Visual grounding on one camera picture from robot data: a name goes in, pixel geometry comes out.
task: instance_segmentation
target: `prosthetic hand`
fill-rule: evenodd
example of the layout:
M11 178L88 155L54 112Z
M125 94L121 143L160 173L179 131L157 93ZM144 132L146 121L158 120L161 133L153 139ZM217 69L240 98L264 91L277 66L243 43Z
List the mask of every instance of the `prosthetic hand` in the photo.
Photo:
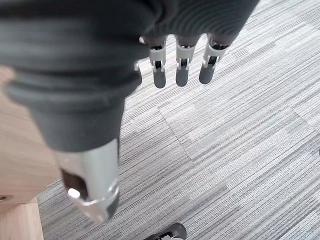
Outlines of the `prosthetic hand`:
M56 154L67 194L104 222L119 202L119 135L125 98L149 56L166 84L174 34L176 83L185 86L195 45L208 35L199 81L208 84L258 0L1 0L0 64L15 69L7 95L26 106Z

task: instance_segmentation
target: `wooden cabinet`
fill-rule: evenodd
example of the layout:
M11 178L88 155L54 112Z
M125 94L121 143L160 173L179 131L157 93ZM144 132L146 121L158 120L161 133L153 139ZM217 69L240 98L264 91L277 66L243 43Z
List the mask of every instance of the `wooden cabinet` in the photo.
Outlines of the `wooden cabinet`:
M59 177L54 156L28 110L4 95L3 85L13 76L0 66L0 215L29 203ZM1 200L1 196L12 198Z

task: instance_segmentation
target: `white joint piece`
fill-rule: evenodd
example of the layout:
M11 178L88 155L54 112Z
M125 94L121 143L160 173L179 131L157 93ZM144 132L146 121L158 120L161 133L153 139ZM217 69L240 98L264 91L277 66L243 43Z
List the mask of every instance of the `white joint piece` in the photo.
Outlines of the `white joint piece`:
M156 62L161 62L161 72L164 72L166 64L166 46L158 50L150 49L149 58L154 72L157 71Z
M181 61L182 59L187 59L187 65L185 70L188 70L190 67L190 63L195 53L196 46L192 47L182 47L179 44L176 44L176 66L180 70L181 69Z
M207 67L209 66L210 57L211 57L211 56L207 56L206 60L203 60L202 66L203 66L204 68L207 68ZM216 61L215 61L214 65L212 66L212 69L215 69L215 68L216 68L217 62L219 62L219 60L220 60L220 57L217 56L217 57L216 57Z
M140 68L140 67L139 67L139 62L138 62L138 61L135 61L134 64L133 64L133 67L134 67L134 70L135 70L135 71L138 71L139 68Z
M213 66L213 68L214 68L216 66L216 63L219 62L223 58L227 48L228 47L226 47L225 49L221 49L221 50L214 49L213 47L210 46L210 40L208 39L208 42L206 44L206 48L204 50L204 55L203 55L203 66L205 68L207 68L210 57L217 57L217 60Z

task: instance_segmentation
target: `gray carpet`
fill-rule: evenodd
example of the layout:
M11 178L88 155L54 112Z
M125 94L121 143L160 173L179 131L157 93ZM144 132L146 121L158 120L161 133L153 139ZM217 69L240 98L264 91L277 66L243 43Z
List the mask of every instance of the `gray carpet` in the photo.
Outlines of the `gray carpet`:
M143 83L126 101L120 207L95 225L60 180L38 196L45 240L143 240L181 222L189 240L320 239L320 1L262 0L218 64L186 87Z

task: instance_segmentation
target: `dark gray sleeve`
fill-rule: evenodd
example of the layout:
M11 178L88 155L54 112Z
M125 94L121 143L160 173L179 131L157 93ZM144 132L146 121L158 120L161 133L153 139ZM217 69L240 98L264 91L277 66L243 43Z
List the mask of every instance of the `dark gray sleeve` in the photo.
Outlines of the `dark gray sleeve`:
M210 33L231 43L258 0L14 0L0 2L5 91L29 108L53 149L82 152L119 137L125 97L140 83L140 36Z

